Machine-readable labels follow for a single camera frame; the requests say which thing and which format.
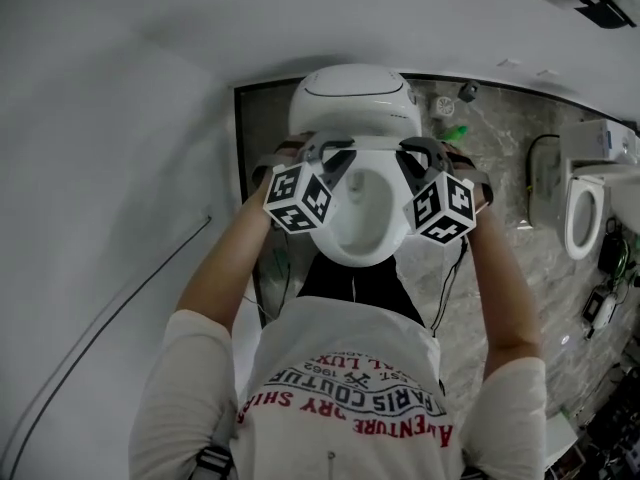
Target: white t-shirt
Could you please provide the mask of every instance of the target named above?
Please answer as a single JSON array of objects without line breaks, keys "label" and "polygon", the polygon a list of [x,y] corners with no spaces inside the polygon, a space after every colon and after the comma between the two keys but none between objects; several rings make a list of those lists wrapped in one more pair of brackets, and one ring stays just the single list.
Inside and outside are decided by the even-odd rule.
[{"label": "white t-shirt", "polygon": [[467,466],[500,480],[542,478],[544,363],[494,372],[459,430],[438,361],[437,341],[402,315],[298,298],[263,330],[238,407],[229,333],[178,311],[136,417],[130,478],[188,478],[214,431],[241,480],[457,480]]}]

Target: hand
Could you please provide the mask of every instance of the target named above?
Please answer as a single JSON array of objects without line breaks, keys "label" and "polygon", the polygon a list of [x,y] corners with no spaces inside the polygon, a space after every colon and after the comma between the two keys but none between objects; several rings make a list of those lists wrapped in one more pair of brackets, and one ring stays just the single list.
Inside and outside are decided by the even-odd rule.
[{"label": "hand", "polygon": [[[445,149],[445,151],[449,151],[450,153],[455,153],[457,155],[466,156],[462,151],[460,151],[458,148],[453,147],[451,144],[448,144],[446,142],[442,142],[441,144],[442,144],[442,147]],[[465,164],[464,162],[454,162],[453,168],[459,169],[459,170],[462,170],[462,169],[475,170],[474,167],[470,166],[469,164]],[[475,201],[476,208],[480,208],[485,204],[484,192],[482,191],[481,185],[478,185],[478,184],[474,185],[473,199]]]}]

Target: black cable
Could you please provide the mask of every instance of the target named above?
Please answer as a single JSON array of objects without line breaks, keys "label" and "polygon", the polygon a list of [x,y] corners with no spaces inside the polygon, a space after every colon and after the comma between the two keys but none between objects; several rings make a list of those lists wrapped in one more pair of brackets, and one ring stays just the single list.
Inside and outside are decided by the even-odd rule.
[{"label": "black cable", "polygon": [[103,333],[103,331],[109,326],[109,324],[111,322],[113,322],[113,320],[120,314],[120,312],[127,306],[127,304],[129,304],[129,302],[131,302],[131,300],[138,295],[138,293],[140,293],[140,291],[147,285],[149,284],[149,282],[167,265],[167,263],[169,263],[175,256],[176,254],[178,254],[182,249],[185,248],[185,246],[191,242],[191,240],[193,240],[199,233],[200,231],[202,231],[204,228],[206,228],[209,223],[211,222],[211,217],[207,216],[207,220],[205,221],[205,223],[200,226],[197,231],[195,233],[193,233],[187,240],[185,240],[182,245],[180,245],[180,247],[178,247],[172,254],[171,256],[169,256],[165,261],[162,262],[162,264],[149,276],[147,277],[140,286],[138,286],[138,288],[136,288],[133,293],[131,295],[129,295],[129,297],[127,297],[127,299],[120,304],[120,306],[118,306],[118,309],[115,310],[115,312],[113,313],[113,315],[111,315],[109,317],[109,319],[102,325],[102,327],[100,327],[100,329],[97,330],[97,332],[93,335],[93,337],[89,340],[89,343],[87,343],[87,345],[82,349],[82,351],[80,352],[80,354],[78,355],[78,357],[73,361],[73,363],[71,364],[71,366],[69,367],[69,369],[65,372],[65,374],[63,375],[62,379],[60,380],[60,382],[58,382],[58,384],[56,385],[56,387],[54,388],[53,392],[47,397],[47,400],[44,402],[44,405],[42,406],[42,408],[40,409],[40,411],[38,412],[38,415],[35,417],[35,419],[33,420],[33,423],[31,424],[31,426],[29,427],[29,430],[27,431],[27,434],[25,435],[24,439],[22,440],[22,444],[20,445],[20,449],[18,450],[18,454],[16,455],[16,460],[13,463],[13,467],[11,468],[11,473],[9,474],[9,480],[13,480],[13,478],[15,477],[16,471],[18,469],[18,465],[20,464],[20,459],[22,458],[22,454],[24,453],[25,448],[27,447],[27,443],[29,442],[29,439],[31,438],[31,435],[33,434],[33,431],[36,428],[36,425],[38,425],[38,423],[40,422],[40,419],[42,418],[42,415],[44,414],[44,412],[47,410],[47,408],[49,407],[49,405],[51,404],[51,402],[53,401],[53,398],[58,394],[58,391],[60,391],[60,388],[62,388],[62,385],[66,382],[66,380],[69,378],[69,375],[71,375],[71,373],[73,372],[73,370],[75,369],[76,366],[78,366],[78,363],[80,362],[80,360],[84,357],[84,355],[87,353],[87,351],[91,348],[91,346],[95,343],[95,341],[100,337],[100,335]]},{"label": "black cable", "polygon": [[533,142],[531,144],[529,144],[529,149],[527,149],[527,156],[525,158],[525,183],[526,183],[526,187],[527,187],[527,191],[529,191],[529,187],[531,186],[531,171],[530,171],[530,166],[529,166],[529,161],[531,160],[531,150],[533,149],[533,146],[535,146],[538,141],[540,139],[545,139],[545,138],[554,138],[554,139],[559,139],[560,135],[556,135],[555,133],[545,133],[542,135],[538,135],[535,139],[533,139]]},{"label": "black cable", "polygon": [[[469,243],[467,242],[467,239],[463,238],[462,245],[460,246],[460,256],[458,256],[458,259],[456,260],[456,262],[449,269],[449,273],[447,274],[447,277],[445,278],[444,283],[442,285],[442,291],[440,292],[440,302],[438,304],[438,313],[436,314],[436,317],[433,319],[433,323],[431,324],[431,327],[430,327],[434,338],[436,337],[436,331],[440,327],[440,324],[442,323],[442,319],[444,318],[444,312],[447,309],[447,303],[449,302],[451,289],[453,288],[453,284],[456,281],[458,270],[460,269],[462,260],[464,259],[464,256],[467,253],[468,247],[469,247]],[[453,277],[451,278],[451,283],[449,283],[449,285],[447,286],[449,278],[452,275]]]},{"label": "black cable", "polygon": [[287,280],[284,284],[284,291],[282,292],[282,300],[280,301],[280,307],[278,308],[278,316],[280,316],[280,311],[282,311],[282,306],[284,306],[285,297],[287,296],[287,290],[289,289],[289,281],[291,281],[291,259],[289,258],[289,237],[287,236],[286,231],[283,229],[282,233],[284,234],[284,243],[287,246]]},{"label": "black cable", "polygon": [[626,302],[627,297],[629,296],[630,289],[631,289],[631,281],[627,281],[627,291],[624,294],[624,299],[622,299],[620,302],[616,302],[616,306],[620,306]]}]

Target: red lettering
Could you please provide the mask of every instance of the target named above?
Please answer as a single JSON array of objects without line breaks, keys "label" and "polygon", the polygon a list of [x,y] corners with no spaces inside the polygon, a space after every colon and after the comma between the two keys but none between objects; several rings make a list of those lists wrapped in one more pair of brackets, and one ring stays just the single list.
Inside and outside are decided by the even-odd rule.
[{"label": "red lettering", "polygon": [[404,420],[400,422],[400,437],[411,437],[413,430],[411,430],[411,420]]},{"label": "red lettering", "polygon": [[453,425],[440,425],[438,428],[440,429],[440,439],[442,440],[440,448],[446,448],[449,446],[449,439],[453,433]]},{"label": "red lettering", "polygon": [[359,370],[360,368],[358,368],[358,364],[360,362],[360,359],[358,359],[357,357],[348,357],[347,361],[353,361],[353,364],[351,365],[351,368],[354,370]]},{"label": "red lettering", "polygon": [[275,404],[276,400],[278,399],[278,392],[277,391],[269,391],[265,396],[264,396],[264,405],[269,405],[269,404]]},{"label": "red lettering", "polygon": [[424,414],[416,415],[416,431],[415,435],[419,436],[426,432],[426,428],[424,426]]},{"label": "red lettering", "polygon": [[369,364],[374,363],[374,370],[379,370],[380,369],[380,363],[382,363],[385,367],[386,370],[393,370],[393,366],[389,366],[387,363],[379,361],[377,359],[369,359],[368,360]]},{"label": "red lettering", "polygon": [[293,393],[289,391],[285,391],[284,393],[280,393],[280,401],[279,405],[282,407],[289,407],[291,405],[291,399],[293,398]]},{"label": "red lettering", "polygon": [[324,416],[325,418],[329,418],[331,416],[332,410],[333,410],[333,402],[327,402],[326,400],[320,400],[320,409],[318,409],[318,414],[320,414],[320,416]]},{"label": "red lettering", "polygon": [[331,358],[331,366],[337,366],[338,368],[344,368],[344,357],[333,356]]},{"label": "red lettering", "polygon": [[364,426],[364,433],[368,436],[375,434],[376,432],[376,420],[367,420]]},{"label": "red lettering", "polygon": [[346,420],[346,419],[347,419],[347,417],[346,417],[344,414],[342,414],[342,411],[341,411],[341,410],[340,410],[340,408],[339,408],[339,407],[337,407],[337,406],[336,406],[336,408],[335,408],[335,411],[333,412],[333,415],[334,415],[336,418],[340,419],[340,420]]},{"label": "red lettering", "polygon": [[237,419],[238,423],[242,423],[244,421],[244,417],[247,414],[249,407],[251,407],[251,404],[253,403],[254,398],[255,398],[255,395],[252,396],[249,400],[247,400],[247,402],[242,407],[242,410],[238,413],[238,419]]},{"label": "red lettering", "polygon": [[386,434],[387,433],[387,425],[384,421],[378,421],[376,425],[376,434]]},{"label": "red lettering", "polygon": [[309,401],[304,404],[302,407],[300,407],[301,411],[311,411],[312,413],[317,413],[318,411],[316,411],[316,399],[315,398],[311,398],[309,397]]}]

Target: marble tile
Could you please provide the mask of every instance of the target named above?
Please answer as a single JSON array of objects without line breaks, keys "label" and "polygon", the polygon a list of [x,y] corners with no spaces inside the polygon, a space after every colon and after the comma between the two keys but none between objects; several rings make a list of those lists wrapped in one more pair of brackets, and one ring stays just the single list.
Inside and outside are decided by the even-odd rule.
[{"label": "marble tile", "polygon": [[[603,280],[596,268],[599,247],[575,262],[564,252],[555,231],[519,228],[527,219],[525,158],[531,142],[541,134],[557,133],[563,123],[597,116],[550,99],[482,87],[472,104],[458,102],[454,116],[439,123],[427,115],[430,98],[435,94],[455,98],[460,84],[417,80],[411,84],[423,109],[424,135],[438,136],[448,126],[468,126],[469,132],[457,145],[489,173],[494,212],[505,223],[507,239],[536,296],[547,364],[548,413],[564,407],[577,423],[588,421],[611,389],[601,379],[632,334],[640,291],[632,289],[611,324],[585,341],[580,313],[591,289]],[[294,90],[295,84],[290,84],[242,96],[245,175],[261,155],[286,138]],[[291,279],[285,298],[301,288],[316,253],[308,236],[288,240]],[[443,274],[458,253],[459,245],[442,249],[408,237],[396,254],[398,275],[427,326],[436,316]],[[269,236],[259,268],[265,310],[276,315],[287,278],[287,244],[281,233]],[[442,347],[441,377],[449,405],[461,422],[482,384],[487,346],[470,255],[460,268],[437,336]]]}]

